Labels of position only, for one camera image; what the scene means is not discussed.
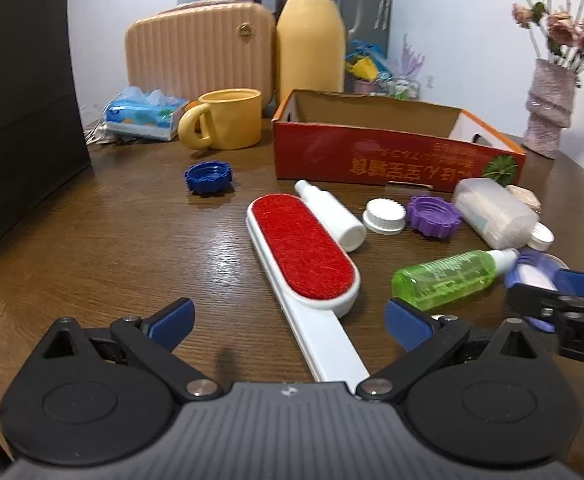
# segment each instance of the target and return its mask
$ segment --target green bottle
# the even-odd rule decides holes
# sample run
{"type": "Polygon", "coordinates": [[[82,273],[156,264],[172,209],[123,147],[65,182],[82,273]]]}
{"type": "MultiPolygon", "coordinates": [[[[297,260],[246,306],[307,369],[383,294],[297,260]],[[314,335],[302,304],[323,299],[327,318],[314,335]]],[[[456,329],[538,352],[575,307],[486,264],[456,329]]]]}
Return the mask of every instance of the green bottle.
{"type": "Polygon", "coordinates": [[[515,249],[470,251],[405,267],[392,277],[392,295],[419,310],[429,310],[483,290],[510,270],[517,258],[515,249]]]}

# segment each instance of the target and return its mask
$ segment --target yellow mug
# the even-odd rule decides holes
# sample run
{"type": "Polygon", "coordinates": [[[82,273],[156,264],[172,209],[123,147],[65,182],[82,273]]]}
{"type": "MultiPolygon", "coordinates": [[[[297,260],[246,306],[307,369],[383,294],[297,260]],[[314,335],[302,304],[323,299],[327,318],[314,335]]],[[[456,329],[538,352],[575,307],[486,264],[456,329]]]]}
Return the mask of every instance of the yellow mug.
{"type": "Polygon", "coordinates": [[[261,140],[261,91],[230,88],[208,92],[198,98],[179,122],[179,139],[195,150],[238,150],[261,140]],[[201,136],[195,133],[201,121],[201,136]]]}

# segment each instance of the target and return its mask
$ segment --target yellow thermos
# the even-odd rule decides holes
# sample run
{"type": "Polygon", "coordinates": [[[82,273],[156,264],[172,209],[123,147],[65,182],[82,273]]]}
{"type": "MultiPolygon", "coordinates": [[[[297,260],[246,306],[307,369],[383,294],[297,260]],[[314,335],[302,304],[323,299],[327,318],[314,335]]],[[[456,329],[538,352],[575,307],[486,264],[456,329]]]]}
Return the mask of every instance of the yellow thermos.
{"type": "MultiPolygon", "coordinates": [[[[361,0],[351,37],[358,28],[361,0]]],[[[277,24],[277,99],[293,89],[342,92],[345,25],[334,0],[287,0],[277,24]]]]}

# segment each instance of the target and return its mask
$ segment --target pink suitcase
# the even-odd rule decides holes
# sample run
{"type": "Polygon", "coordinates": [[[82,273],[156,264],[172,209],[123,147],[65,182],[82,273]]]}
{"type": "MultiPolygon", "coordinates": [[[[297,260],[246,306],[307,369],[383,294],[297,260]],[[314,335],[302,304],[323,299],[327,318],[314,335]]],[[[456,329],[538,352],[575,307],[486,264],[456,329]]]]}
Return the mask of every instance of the pink suitcase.
{"type": "Polygon", "coordinates": [[[274,88],[275,20],[261,4],[206,0],[134,23],[125,37],[130,85],[195,100],[223,88],[274,88]]]}

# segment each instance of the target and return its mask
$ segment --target black paper bag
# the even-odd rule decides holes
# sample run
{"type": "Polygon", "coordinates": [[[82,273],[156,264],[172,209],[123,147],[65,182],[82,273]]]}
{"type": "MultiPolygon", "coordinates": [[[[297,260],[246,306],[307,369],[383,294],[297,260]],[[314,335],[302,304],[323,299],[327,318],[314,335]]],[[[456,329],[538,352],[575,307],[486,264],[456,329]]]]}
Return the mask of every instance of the black paper bag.
{"type": "Polygon", "coordinates": [[[67,0],[0,0],[0,237],[89,163],[67,0]]]}

